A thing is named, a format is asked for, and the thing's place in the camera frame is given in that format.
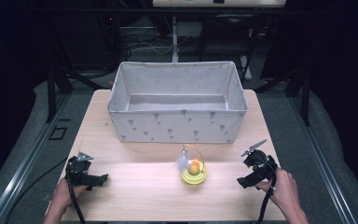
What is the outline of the black tape square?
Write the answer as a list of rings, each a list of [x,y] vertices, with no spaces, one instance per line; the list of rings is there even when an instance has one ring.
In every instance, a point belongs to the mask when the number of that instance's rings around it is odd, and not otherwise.
[[[49,140],[62,140],[65,137],[67,130],[68,130],[67,127],[55,126],[53,128],[53,130],[51,131],[48,139]]]

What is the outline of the person's left hand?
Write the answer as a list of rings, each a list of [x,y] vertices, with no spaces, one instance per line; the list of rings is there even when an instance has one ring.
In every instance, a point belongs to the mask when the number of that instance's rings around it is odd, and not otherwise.
[[[68,207],[72,205],[72,198],[69,190],[68,181],[62,178],[55,189],[51,207],[64,214]]]

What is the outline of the black metal stand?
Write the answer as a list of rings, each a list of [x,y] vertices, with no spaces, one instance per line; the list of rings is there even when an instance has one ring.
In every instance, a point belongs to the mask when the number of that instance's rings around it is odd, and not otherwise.
[[[48,72],[48,118],[47,123],[51,122],[58,113],[56,101],[56,88],[59,88],[63,94],[71,94],[74,87],[69,81],[72,77],[86,86],[96,90],[105,90],[105,87],[81,76],[78,72],[66,66],[58,66],[53,64]]]
[[[256,88],[255,92],[260,93],[275,87],[282,81],[288,80],[288,84],[284,90],[287,97],[297,97],[301,93],[300,97],[300,117],[307,126],[310,126],[309,120],[309,108],[310,108],[310,76],[308,72],[303,68],[292,69],[281,77],[275,77],[267,84]]]

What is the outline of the white desk leg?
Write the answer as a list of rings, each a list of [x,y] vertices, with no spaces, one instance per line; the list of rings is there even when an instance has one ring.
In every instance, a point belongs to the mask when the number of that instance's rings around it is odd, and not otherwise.
[[[173,63],[179,62],[179,48],[178,48],[176,17],[172,17],[172,62]]]

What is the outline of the grey printed fabric storage box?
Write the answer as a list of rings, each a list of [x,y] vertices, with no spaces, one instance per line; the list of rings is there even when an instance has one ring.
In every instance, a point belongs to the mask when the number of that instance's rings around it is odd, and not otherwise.
[[[247,110],[233,62],[124,62],[107,105],[122,142],[230,144]]]

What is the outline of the yellow cat toy with ball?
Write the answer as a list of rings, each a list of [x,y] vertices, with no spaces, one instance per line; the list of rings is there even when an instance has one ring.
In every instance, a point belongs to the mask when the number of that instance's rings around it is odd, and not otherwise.
[[[190,144],[183,144],[177,168],[182,179],[189,185],[201,184],[207,176],[203,155]]]

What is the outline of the person's right hand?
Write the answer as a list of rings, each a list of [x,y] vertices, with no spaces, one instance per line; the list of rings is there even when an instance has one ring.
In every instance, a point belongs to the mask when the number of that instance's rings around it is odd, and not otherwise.
[[[293,176],[281,168],[278,168],[275,174],[275,190],[270,199],[281,209],[283,215],[288,217],[300,208],[297,184]]]

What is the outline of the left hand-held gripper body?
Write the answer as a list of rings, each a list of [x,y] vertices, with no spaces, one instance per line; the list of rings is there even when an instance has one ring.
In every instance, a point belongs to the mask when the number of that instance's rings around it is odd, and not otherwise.
[[[88,187],[92,185],[91,176],[88,174],[91,160],[92,157],[84,152],[79,152],[68,160],[65,168],[65,179],[70,185]]]

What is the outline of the aluminium floor rail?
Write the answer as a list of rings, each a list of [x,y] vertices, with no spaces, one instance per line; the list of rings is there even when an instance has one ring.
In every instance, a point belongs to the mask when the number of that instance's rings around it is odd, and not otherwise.
[[[74,142],[82,105],[64,95],[49,123],[40,100],[0,172],[0,224],[41,224]],[[49,140],[55,126],[67,127],[62,140]]]
[[[327,163],[327,160],[319,146],[319,143],[316,140],[316,137],[311,127],[308,126],[301,117],[300,104],[297,98],[289,97],[288,102],[294,110],[296,119],[310,143],[310,154],[312,155],[312,158],[316,163],[319,174],[322,177],[324,185],[328,191],[331,201],[336,208],[337,214],[342,224],[358,224],[343,195],[341,187],[338,185],[338,182],[336,181],[330,169],[330,166]]]

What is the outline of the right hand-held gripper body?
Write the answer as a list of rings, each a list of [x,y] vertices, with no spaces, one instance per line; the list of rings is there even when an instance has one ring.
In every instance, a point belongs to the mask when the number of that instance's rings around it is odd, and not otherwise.
[[[258,149],[266,142],[267,139],[254,144],[241,153],[241,156],[246,157],[243,163],[248,168],[252,167],[253,173],[261,173],[265,176],[265,179],[270,180],[275,175],[278,165],[270,155],[267,156],[262,150]]]

